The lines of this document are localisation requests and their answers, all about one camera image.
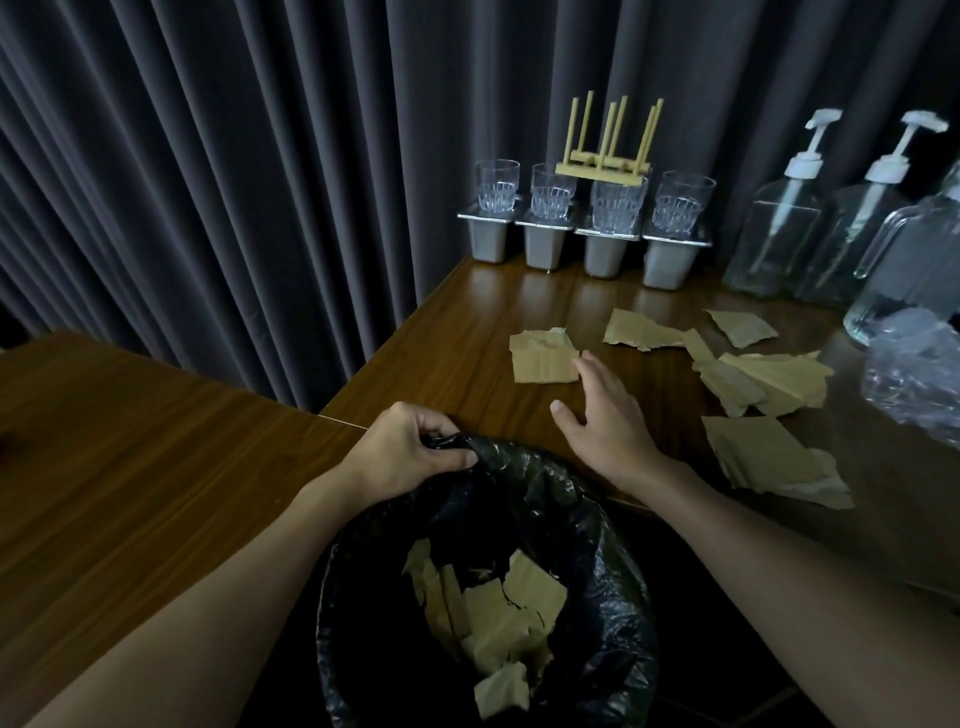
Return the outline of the black plastic trash bag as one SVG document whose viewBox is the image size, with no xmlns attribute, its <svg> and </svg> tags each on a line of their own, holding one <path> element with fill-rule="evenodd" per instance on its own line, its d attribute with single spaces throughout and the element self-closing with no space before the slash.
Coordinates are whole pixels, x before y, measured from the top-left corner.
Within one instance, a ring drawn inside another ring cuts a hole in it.
<svg viewBox="0 0 960 728">
<path fill-rule="evenodd" d="M 591 486 L 534 447 L 466 433 L 421 442 L 478 462 L 373 506 L 331 546 L 316 617 L 331 728 L 643 728 L 659 671 L 650 594 Z M 481 719 L 478 672 L 430 634 L 402 572 L 421 538 L 462 587 L 481 583 L 479 569 L 505 577 L 522 551 L 567 589 L 528 710 Z"/>
</svg>

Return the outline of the person's left forearm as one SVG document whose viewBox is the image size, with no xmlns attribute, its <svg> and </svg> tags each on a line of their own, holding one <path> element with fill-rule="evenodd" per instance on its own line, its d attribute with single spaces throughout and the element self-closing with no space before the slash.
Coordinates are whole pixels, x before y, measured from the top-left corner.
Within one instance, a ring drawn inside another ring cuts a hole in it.
<svg viewBox="0 0 960 728">
<path fill-rule="evenodd" d="M 342 463 L 117 642 L 25 728 L 232 728 L 316 562 L 364 506 Z"/>
</svg>

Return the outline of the small upturned wooden stool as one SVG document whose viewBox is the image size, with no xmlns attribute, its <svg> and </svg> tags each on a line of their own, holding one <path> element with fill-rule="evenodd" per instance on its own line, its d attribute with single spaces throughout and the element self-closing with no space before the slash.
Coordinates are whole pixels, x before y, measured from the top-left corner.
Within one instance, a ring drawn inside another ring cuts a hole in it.
<svg viewBox="0 0 960 728">
<path fill-rule="evenodd" d="M 601 140 L 597 151 L 586 149 L 587 133 L 594 104 L 594 91 L 587 92 L 585 102 L 574 97 L 561 161 L 556 164 L 559 175 L 578 179 L 637 187 L 649 177 L 652 164 L 650 152 L 664 109 L 665 100 L 659 98 L 651 105 L 643 127 L 638 148 L 633 156 L 619 155 L 618 141 L 626 118 L 629 97 L 610 102 L 604 117 Z"/>
</svg>

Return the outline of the person's left hand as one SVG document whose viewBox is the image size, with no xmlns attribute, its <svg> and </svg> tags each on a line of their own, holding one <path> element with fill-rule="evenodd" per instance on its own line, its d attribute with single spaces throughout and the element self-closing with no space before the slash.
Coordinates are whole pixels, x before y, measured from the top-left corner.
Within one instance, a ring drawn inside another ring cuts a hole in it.
<svg viewBox="0 0 960 728">
<path fill-rule="evenodd" d="M 449 438 L 459 428 L 445 414 L 396 402 L 384 410 L 344 457 L 339 471 L 370 507 L 408 494 L 438 475 L 422 475 L 425 435 Z"/>
</svg>

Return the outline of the crumpled clear plastic bag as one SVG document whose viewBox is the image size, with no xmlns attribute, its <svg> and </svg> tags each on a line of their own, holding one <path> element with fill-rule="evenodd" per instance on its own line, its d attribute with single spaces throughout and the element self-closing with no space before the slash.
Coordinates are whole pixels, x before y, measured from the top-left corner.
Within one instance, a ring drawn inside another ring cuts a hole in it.
<svg viewBox="0 0 960 728">
<path fill-rule="evenodd" d="M 960 452 L 960 332 L 949 321 L 923 307 L 879 321 L 860 390 L 897 423 Z"/>
</svg>

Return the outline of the scattered torn cardboard pieces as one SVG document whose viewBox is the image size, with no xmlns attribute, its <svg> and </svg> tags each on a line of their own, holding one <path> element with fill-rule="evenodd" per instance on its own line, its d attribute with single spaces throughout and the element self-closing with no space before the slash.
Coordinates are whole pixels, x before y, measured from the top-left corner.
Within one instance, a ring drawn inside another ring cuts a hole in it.
<svg viewBox="0 0 960 728">
<path fill-rule="evenodd" d="M 753 314 L 706 311 L 728 341 L 738 348 L 778 334 Z M 819 504 L 843 511 L 855 508 L 849 486 L 834 455 L 807 447 L 781 418 L 804 408 L 822 407 L 834 370 L 806 354 L 731 354 L 715 356 L 696 328 L 681 331 L 643 314 L 615 308 L 603 343 L 642 353 L 683 348 L 692 370 L 718 400 L 723 416 L 702 416 L 707 443 L 734 488 Z M 510 336 L 514 383 L 574 383 L 574 362 L 582 352 L 566 330 L 524 330 Z"/>
</svg>

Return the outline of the pile of binned cardboard scraps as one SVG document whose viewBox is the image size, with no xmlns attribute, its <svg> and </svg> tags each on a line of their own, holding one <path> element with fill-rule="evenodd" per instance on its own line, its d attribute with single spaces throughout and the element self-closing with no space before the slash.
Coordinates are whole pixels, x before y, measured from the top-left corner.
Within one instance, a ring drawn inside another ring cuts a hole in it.
<svg viewBox="0 0 960 728">
<path fill-rule="evenodd" d="M 434 563 L 426 538 L 412 543 L 402 573 L 434 638 L 481 675 L 473 688 L 479 720 L 527 713 L 554 660 L 548 641 L 568 588 L 522 550 L 510 555 L 504 577 L 480 569 L 485 580 L 461 588 L 452 564 Z"/>
</svg>

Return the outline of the person's right forearm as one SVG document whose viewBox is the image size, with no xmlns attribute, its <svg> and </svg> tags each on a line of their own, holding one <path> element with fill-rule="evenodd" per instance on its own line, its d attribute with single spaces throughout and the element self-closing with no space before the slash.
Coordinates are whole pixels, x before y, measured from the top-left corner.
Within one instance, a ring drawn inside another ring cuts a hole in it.
<svg viewBox="0 0 960 728">
<path fill-rule="evenodd" d="M 960 619 L 658 459 L 629 492 L 673 528 L 835 728 L 960 728 Z"/>
</svg>

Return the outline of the person's right hand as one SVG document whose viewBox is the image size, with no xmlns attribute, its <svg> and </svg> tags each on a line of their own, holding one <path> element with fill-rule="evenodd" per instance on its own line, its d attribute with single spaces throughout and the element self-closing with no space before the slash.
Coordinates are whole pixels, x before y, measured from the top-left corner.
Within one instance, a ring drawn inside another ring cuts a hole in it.
<svg viewBox="0 0 960 728">
<path fill-rule="evenodd" d="M 588 350 L 572 362 L 584 394 L 578 420 L 596 429 L 595 453 L 575 455 L 617 490 L 651 502 L 655 489 L 678 481 L 680 465 L 657 448 L 642 408 L 617 375 Z"/>
</svg>

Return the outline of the dark grey pleated curtain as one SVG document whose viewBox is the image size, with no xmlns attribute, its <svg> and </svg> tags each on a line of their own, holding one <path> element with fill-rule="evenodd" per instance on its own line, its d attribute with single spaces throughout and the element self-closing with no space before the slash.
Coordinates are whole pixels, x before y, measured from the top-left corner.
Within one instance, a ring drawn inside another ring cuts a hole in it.
<svg viewBox="0 0 960 728">
<path fill-rule="evenodd" d="M 960 0 L 0 0 L 0 348 L 88 334 L 321 409 L 467 255 L 474 164 L 629 97 L 630 156 L 714 178 L 715 257 L 821 143 L 823 193 L 960 154 Z"/>
</svg>

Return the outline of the clear ribbed drinking glass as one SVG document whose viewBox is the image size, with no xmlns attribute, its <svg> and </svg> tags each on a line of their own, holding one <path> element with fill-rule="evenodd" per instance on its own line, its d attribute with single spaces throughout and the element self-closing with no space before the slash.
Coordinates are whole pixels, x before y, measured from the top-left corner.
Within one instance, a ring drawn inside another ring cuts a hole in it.
<svg viewBox="0 0 960 728">
<path fill-rule="evenodd" d="M 534 164 L 531 176 L 531 212 L 538 221 L 560 224 L 569 220 L 577 188 L 575 176 L 557 173 L 546 162 Z"/>
<path fill-rule="evenodd" d="M 475 163 L 474 170 L 480 212 L 496 216 L 511 213 L 520 184 L 520 162 L 508 158 L 483 159 Z"/>
<path fill-rule="evenodd" d="M 633 235 L 648 187 L 646 176 L 637 185 L 594 181 L 590 193 L 591 227 L 605 235 Z"/>
<path fill-rule="evenodd" d="M 692 233 L 716 188 L 713 177 L 669 170 L 662 173 L 654 196 L 652 224 L 671 237 Z"/>
</svg>

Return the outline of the clear glass pump bottle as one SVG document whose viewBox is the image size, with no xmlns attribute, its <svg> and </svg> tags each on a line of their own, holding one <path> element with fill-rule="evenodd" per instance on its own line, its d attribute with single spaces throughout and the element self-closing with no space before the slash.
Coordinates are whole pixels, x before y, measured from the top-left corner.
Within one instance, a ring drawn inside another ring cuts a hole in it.
<svg viewBox="0 0 960 728">
<path fill-rule="evenodd" d="M 866 284 L 862 259 L 887 216 L 908 206 L 899 188 L 910 168 L 908 145 L 920 129 L 942 134 L 950 127 L 930 110 L 907 111 L 901 123 L 904 131 L 894 150 L 870 164 L 862 181 L 830 195 L 818 236 L 790 288 L 795 300 L 847 309 Z"/>
<path fill-rule="evenodd" d="M 759 298 L 786 292 L 823 210 L 815 191 L 823 166 L 819 146 L 827 127 L 842 115 L 840 108 L 815 110 L 805 124 L 812 133 L 808 146 L 789 159 L 780 178 L 753 195 L 723 277 L 727 289 Z"/>
</svg>

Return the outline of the small steel container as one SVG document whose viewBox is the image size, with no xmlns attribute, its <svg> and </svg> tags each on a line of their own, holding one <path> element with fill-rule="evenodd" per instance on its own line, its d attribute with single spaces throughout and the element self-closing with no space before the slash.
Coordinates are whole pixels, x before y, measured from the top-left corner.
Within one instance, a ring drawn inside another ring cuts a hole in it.
<svg viewBox="0 0 960 728">
<path fill-rule="evenodd" d="M 522 201 L 519 198 L 514 199 L 510 210 L 502 213 L 484 210 L 479 200 L 473 200 L 458 213 L 458 219 L 466 223 L 474 261 L 501 264 L 506 260 L 508 227 L 514 224 L 521 213 Z"/>
<path fill-rule="evenodd" d="M 641 238 L 647 242 L 642 285 L 667 291 L 681 288 L 700 252 L 713 247 L 709 238 L 675 238 L 664 233 L 643 233 Z"/>
<path fill-rule="evenodd" d="M 515 224 L 523 231 L 526 265 L 546 272 L 558 269 L 567 234 L 575 228 L 575 213 L 554 220 L 539 217 L 528 208 Z"/>
<path fill-rule="evenodd" d="M 640 243 L 640 234 L 607 233 L 587 226 L 577 226 L 575 235 L 584 238 L 583 272 L 595 279 L 616 278 L 630 246 Z"/>
</svg>

